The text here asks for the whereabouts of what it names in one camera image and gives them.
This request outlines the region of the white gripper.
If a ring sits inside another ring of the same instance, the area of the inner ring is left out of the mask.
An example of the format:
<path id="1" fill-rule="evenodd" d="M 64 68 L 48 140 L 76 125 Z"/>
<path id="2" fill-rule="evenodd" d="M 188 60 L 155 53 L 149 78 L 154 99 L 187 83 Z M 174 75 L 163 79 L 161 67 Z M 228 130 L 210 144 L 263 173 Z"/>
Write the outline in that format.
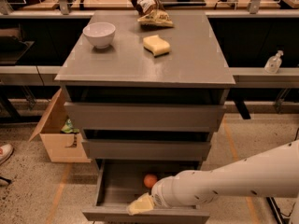
<path id="1" fill-rule="evenodd" d="M 186 206 L 186 190 L 183 177 L 176 175 L 163 178 L 153 186 L 151 196 L 148 193 L 141 195 L 127 206 L 126 211 L 133 216 L 153 210 L 154 204 L 163 208 Z"/>

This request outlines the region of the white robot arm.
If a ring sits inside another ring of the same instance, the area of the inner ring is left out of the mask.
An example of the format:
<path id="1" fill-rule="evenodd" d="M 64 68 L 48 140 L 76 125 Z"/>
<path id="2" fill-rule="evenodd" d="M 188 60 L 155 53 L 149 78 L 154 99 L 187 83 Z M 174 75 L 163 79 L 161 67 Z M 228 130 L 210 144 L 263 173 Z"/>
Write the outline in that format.
<path id="1" fill-rule="evenodd" d="M 127 207 L 129 215 L 195 206 L 219 196 L 297 198 L 299 141 L 211 171 L 186 170 L 159 180 Z"/>

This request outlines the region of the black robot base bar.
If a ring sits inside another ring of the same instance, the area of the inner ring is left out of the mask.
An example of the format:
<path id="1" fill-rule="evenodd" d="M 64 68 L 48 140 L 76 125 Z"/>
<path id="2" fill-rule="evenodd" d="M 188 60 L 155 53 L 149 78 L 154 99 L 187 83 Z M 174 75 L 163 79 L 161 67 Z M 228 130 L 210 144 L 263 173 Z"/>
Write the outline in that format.
<path id="1" fill-rule="evenodd" d="M 278 205 L 277 205 L 275 199 L 272 197 L 267 197 L 266 200 L 269 204 L 269 207 L 272 211 L 272 214 L 273 214 L 277 224 L 287 224 L 287 220 L 281 214 L 280 209 L 278 208 Z"/>

